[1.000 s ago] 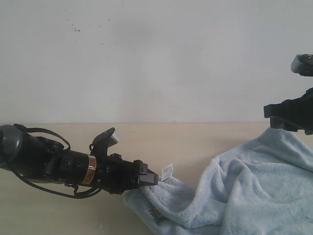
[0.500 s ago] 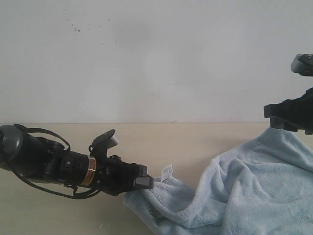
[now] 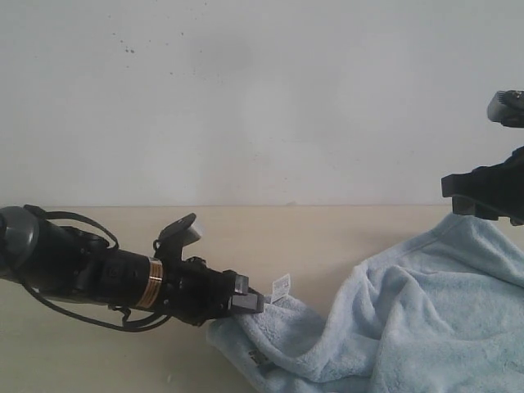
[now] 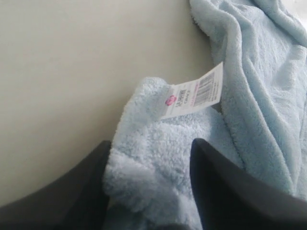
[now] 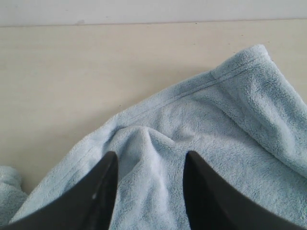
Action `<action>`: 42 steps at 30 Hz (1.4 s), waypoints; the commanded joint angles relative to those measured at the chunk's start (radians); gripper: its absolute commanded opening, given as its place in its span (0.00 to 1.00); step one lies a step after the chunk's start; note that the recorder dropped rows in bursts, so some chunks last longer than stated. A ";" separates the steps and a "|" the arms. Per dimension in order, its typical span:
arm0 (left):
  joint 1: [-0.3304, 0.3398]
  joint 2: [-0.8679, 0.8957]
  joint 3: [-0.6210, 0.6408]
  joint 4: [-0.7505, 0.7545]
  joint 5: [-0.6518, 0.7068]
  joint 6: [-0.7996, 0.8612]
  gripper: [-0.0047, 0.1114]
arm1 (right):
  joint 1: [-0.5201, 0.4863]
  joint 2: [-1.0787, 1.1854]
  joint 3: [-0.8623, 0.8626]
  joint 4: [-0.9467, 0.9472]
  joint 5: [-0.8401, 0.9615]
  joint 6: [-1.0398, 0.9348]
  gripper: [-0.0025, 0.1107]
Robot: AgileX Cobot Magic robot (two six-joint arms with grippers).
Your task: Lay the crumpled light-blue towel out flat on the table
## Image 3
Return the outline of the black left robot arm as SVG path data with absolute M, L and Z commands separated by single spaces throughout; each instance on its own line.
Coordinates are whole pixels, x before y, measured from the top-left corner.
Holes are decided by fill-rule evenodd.
M 264 296 L 248 277 L 183 258 L 200 239 L 191 213 L 166 226 L 154 255 L 120 248 L 96 221 L 37 206 L 1 209 L 1 278 L 70 318 L 120 332 L 146 332 L 171 318 L 200 327 L 209 320 L 259 314 Z

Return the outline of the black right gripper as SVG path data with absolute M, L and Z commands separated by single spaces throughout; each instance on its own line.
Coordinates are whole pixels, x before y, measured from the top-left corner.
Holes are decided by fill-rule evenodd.
M 480 199 L 470 197 L 474 175 L 478 182 L 475 196 Z M 440 180 L 440 189 L 443 197 L 451 197 L 456 215 L 491 221 L 508 218 L 511 225 L 523 225 L 523 148 L 500 164 L 448 174 Z

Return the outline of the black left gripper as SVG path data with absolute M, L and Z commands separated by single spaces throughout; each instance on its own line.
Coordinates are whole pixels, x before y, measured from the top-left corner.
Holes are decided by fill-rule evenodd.
M 197 327 L 229 315 L 264 311 L 264 296 L 255 293 L 247 276 L 230 269 L 213 270 L 200 257 L 174 265 L 169 271 L 162 300 L 170 317 Z

